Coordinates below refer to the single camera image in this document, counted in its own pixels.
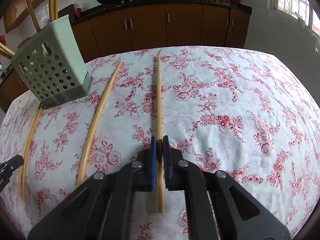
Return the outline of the green perforated utensil holder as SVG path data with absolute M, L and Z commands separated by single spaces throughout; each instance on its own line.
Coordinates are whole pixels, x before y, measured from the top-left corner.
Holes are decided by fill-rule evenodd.
M 10 63 L 45 109 L 87 96 L 91 90 L 93 78 L 67 15 L 35 34 Z

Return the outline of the floral red white tablecloth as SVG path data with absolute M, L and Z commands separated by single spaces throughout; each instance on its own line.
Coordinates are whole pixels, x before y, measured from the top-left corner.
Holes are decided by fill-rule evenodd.
M 106 100 L 86 176 L 113 173 L 150 146 L 161 70 L 163 133 L 206 172 L 226 171 L 295 236 L 319 200 L 319 106 L 275 56 L 218 47 L 146 49 L 87 63 L 88 96 L 41 113 L 30 145 L 26 198 L 18 173 L 1 205 L 18 231 L 31 228 L 76 188 L 83 146 Z

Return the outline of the black box on counter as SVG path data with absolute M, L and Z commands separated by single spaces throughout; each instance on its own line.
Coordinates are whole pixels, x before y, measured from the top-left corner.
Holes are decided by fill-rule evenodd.
M 68 15 L 70 23 L 75 21 L 75 7 L 74 4 L 70 4 L 67 7 L 58 11 L 58 18 Z

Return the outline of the brown lower kitchen cabinets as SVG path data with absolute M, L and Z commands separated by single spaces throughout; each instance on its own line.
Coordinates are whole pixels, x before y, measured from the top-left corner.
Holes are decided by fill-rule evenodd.
M 87 63 L 100 56 L 151 48 L 193 45 L 242 48 L 251 13 L 252 9 L 245 5 L 150 0 L 110 8 L 98 6 L 70 24 Z M 1 83 L 1 94 L 14 100 L 30 90 L 11 63 L 10 66 L 14 71 Z

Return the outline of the window with grid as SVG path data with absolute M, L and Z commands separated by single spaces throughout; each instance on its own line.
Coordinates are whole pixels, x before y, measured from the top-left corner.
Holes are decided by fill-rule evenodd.
M 297 19 L 300 25 L 319 37 L 319 17 L 309 0 L 273 0 L 273 3 L 275 9 Z

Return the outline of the small red bottle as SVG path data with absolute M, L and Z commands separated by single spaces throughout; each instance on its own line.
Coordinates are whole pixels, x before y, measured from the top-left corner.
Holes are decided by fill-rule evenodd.
M 81 17 L 81 8 L 79 7 L 78 4 L 75 5 L 75 15 L 76 15 L 76 18 L 80 18 Z

